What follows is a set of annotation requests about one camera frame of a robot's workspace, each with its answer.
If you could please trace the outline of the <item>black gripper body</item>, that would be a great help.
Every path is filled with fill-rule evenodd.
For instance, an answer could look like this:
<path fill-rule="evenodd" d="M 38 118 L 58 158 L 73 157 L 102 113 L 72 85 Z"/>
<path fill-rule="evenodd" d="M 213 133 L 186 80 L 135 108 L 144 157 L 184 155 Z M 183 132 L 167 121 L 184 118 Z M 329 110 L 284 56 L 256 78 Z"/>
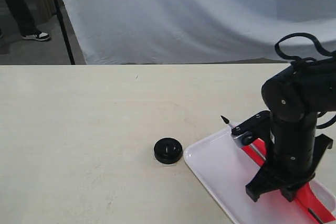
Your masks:
<path fill-rule="evenodd" d="M 260 184 L 305 184 L 315 176 L 333 139 L 315 136 L 317 114 L 309 113 L 297 122 L 286 122 L 270 114 L 269 129 L 260 138 L 266 142 L 266 162 L 254 180 Z"/>

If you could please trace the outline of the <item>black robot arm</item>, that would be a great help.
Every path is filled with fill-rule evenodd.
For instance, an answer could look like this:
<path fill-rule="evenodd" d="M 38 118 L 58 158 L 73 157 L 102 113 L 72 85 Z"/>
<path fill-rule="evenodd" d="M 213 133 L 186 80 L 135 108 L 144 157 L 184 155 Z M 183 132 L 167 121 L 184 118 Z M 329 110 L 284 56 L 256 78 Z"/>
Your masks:
<path fill-rule="evenodd" d="M 261 89 L 266 111 L 243 122 L 233 133 L 251 133 L 266 144 L 266 160 L 246 185 L 257 201 L 260 195 L 280 190 L 292 201 L 311 181 L 333 140 L 316 135 L 318 114 L 335 111 L 335 61 L 295 61 L 267 80 Z"/>

